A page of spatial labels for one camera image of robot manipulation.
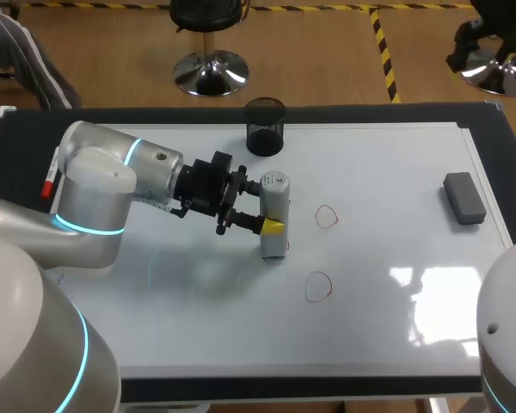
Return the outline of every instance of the black table edge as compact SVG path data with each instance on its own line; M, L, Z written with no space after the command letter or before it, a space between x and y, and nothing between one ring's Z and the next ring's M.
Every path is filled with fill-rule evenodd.
M0 198L47 212L40 199L53 151L72 122L246 123L242 108L18 110L0 120ZM508 232L516 243L516 138L493 103L289 108L286 123L456 122L470 129ZM123 403L351 398L481 392L479 376L123 379Z

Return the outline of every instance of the black cup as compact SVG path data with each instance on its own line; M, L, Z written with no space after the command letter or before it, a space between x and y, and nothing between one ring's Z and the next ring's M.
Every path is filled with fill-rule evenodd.
M244 107L247 148L259 157L271 157L283 149L286 108L272 97L257 97Z

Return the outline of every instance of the wooden floor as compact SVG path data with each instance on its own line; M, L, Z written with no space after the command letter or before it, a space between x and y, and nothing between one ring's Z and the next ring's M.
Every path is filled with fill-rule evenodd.
M131 0L126 3L161 3ZM255 0L254 5L318 5L322 0ZM329 0L329 4L363 3ZM400 3L384 0L373 3ZM464 3L432 0L430 3ZM452 39L473 10L381 9L402 103L498 99L516 134L516 98L471 88L446 68ZM24 8L21 22L40 38L88 108L240 107L257 96L287 106L390 103L370 17L359 11L252 11L249 19L216 34L216 45L243 56L248 86L222 98L196 98L172 82L175 63L200 47L200 37L175 32L168 12L127 9ZM36 107L13 82L0 82L0 105ZM451 402L457 411L462 400ZM419 412L414 401L347 404L348 412ZM334 412L337 404L214 406L212 413Z

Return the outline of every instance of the black stool seat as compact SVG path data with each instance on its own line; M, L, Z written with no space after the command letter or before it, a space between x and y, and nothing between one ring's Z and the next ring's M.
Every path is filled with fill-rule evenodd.
M239 23L243 14L241 0L172 0L170 18L179 28L210 33Z

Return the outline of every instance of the yellow black hazard tape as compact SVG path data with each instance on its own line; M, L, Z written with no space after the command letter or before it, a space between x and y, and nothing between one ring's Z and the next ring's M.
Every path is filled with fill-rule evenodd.
M390 57L390 52L388 51L388 43L384 37L384 31L380 26L378 10L371 9L369 10L369 14L371 15L372 28L375 29L375 35L377 36L378 49L380 50L380 56L382 59L388 95L390 95L390 100L392 103L401 103L402 100L397 93L396 79L394 77L394 69L392 68L392 59Z
M9 7L9 3L0 2L0 6ZM150 9L150 10L168 10L168 4L130 4L130 3L24 3L24 7L65 7L79 9ZM470 4L425 4L425 3L406 3L406 4L340 4L325 6L253 6L255 11L327 11L327 10L358 10L370 11L376 9L473 9Z

